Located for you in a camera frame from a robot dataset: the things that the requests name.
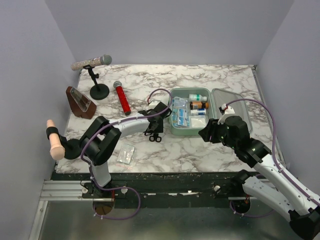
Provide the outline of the amber orange-cap bottle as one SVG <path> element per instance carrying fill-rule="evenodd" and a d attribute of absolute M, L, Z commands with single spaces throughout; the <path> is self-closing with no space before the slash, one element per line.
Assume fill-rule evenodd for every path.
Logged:
<path fill-rule="evenodd" d="M 199 109 L 208 109 L 209 103 L 208 102 L 202 102 L 202 101 L 191 101 L 189 103 L 189 107 L 191 110 L 199 110 Z"/>

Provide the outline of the mint green medicine case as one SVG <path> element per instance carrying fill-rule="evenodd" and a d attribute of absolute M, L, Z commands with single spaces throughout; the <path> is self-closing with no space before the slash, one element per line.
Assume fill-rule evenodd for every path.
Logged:
<path fill-rule="evenodd" d="M 202 96 L 207 97 L 207 103 L 209 103 L 209 108 L 206 109 L 206 116 L 207 117 L 207 123 L 209 119 L 219 119 L 222 114 L 219 110 L 219 108 L 223 104 L 227 104 L 231 101 L 241 99 L 243 96 L 231 92 L 228 90 L 224 90 L 221 88 L 214 88 L 212 90 L 209 90 L 207 88 L 203 87 L 189 87 L 189 88 L 175 88 L 171 91 L 172 97 L 180 97 L 183 99 L 187 99 L 188 104 L 187 104 L 187 109 L 188 109 L 188 114 L 189 114 L 189 123 L 190 123 L 190 117 L 193 116 L 190 114 L 190 99 L 189 95 L 190 94 L 199 94 Z M 170 122 L 170 130 L 171 133 L 175 136 L 198 136 L 198 132 L 202 128 L 191 128 L 191 123 L 190 127 L 184 128 L 184 127 L 175 127 L 173 126 L 173 119 L 172 119 L 173 113 L 169 117 L 169 122 Z"/>

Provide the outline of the teal bandage packet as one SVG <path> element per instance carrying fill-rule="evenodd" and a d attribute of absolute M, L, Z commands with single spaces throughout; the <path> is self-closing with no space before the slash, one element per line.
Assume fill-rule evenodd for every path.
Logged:
<path fill-rule="evenodd" d="M 187 110 L 188 100 L 181 97 L 174 97 L 172 99 L 172 108 L 173 109 L 184 109 Z"/>

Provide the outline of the clear zip bag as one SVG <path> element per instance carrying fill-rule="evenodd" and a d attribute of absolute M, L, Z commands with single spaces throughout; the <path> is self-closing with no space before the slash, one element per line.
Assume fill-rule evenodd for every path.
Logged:
<path fill-rule="evenodd" d="M 119 155 L 117 158 L 117 163 L 129 167 L 135 157 L 136 149 L 131 145 L 123 145 L 119 151 Z"/>

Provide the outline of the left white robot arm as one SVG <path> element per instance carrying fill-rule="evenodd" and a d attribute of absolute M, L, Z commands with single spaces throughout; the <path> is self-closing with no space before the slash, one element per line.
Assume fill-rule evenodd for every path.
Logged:
<path fill-rule="evenodd" d="M 93 191 L 101 198 L 111 191 L 111 174 L 108 160 L 121 138 L 136 133 L 153 134 L 171 114 L 172 110 L 163 102 L 153 109 L 139 111 L 134 116 L 118 120 L 97 117 L 79 140 L 80 158 L 89 166 Z"/>

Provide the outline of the metal scissors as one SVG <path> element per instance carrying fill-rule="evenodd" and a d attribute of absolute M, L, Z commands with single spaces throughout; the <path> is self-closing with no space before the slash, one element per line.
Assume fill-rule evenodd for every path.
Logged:
<path fill-rule="evenodd" d="M 150 141 L 150 142 L 160 143 L 160 142 L 162 141 L 162 137 L 159 136 L 158 133 L 152 133 L 152 134 L 149 136 L 149 141 Z"/>

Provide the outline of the blue white small bottle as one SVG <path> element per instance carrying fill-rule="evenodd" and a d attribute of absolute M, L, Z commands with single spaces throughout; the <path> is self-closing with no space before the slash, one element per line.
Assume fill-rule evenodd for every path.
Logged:
<path fill-rule="evenodd" d="M 207 114 L 207 110 L 205 108 L 201 108 L 201 109 L 192 109 L 190 111 L 190 115 L 191 116 L 204 116 Z"/>

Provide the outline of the white green-cap medicine bottle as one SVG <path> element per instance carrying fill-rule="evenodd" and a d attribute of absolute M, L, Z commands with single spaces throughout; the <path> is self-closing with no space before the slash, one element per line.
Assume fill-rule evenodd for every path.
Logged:
<path fill-rule="evenodd" d="M 196 101 L 196 102 L 207 102 L 208 97 L 207 96 L 202 96 L 200 94 L 190 94 L 189 95 L 189 100 L 191 102 Z"/>

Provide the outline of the white gauze pad packet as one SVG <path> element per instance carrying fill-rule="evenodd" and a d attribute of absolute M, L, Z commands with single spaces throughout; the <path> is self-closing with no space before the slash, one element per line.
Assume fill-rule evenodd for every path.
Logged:
<path fill-rule="evenodd" d="M 194 129 L 203 129 L 207 125 L 207 122 L 207 117 L 205 115 L 193 115 L 190 117 L 190 127 Z"/>

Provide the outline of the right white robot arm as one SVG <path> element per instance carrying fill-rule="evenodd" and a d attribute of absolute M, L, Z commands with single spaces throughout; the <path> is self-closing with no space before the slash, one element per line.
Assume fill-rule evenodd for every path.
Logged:
<path fill-rule="evenodd" d="M 230 183 L 230 191 L 241 196 L 251 195 L 285 218 L 291 229 L 302 239 L 312 240 L 320 232 L 320 196 L 294 177 L 274 160 L 271 150 L 250 136 L 247 123 L 233 115 L 220 124 L 210 119 L 198 133 L 205 142 L 222 143 L 234 150 L 239 160 L 255 169 L 274 185 L 271 188 L 256 176 L 242 170 Z"/>

